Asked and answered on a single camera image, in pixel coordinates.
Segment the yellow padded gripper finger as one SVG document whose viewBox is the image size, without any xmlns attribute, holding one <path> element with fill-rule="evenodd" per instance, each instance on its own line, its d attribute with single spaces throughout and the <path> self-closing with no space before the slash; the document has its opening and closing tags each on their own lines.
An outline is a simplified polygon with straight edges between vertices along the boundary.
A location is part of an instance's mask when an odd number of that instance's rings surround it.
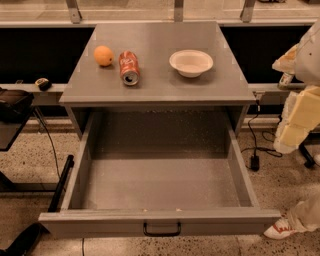
<svg viewBox="0 0 320 256">
<path fill-rule="evenodd" d="M 297 46 L 294 45 L 272 64 L 272 68 L 279 72 L 294 74 L 296 52 Z"/>
<path fill-rule="evenodd" d="M 273 146 L 277 152 L 289 154 L 320 124 L 320 87 L 290 92 L 281 117 Z"/>
</svg>

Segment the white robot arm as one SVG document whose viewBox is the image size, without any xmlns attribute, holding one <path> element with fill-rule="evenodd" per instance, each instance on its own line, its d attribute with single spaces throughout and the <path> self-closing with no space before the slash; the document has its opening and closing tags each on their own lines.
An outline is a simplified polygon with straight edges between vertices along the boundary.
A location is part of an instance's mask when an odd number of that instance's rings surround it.
<svg viewBox="0 0 320 256">
<path fill-rule="evenodd" d="M 272 68 L 294 75 L 306 85 L 300 93 L 289 93 L 276 131 L 274 149 L 289 154 L 320 124 L 320 21 L 277 59 Z"/>
</svg>

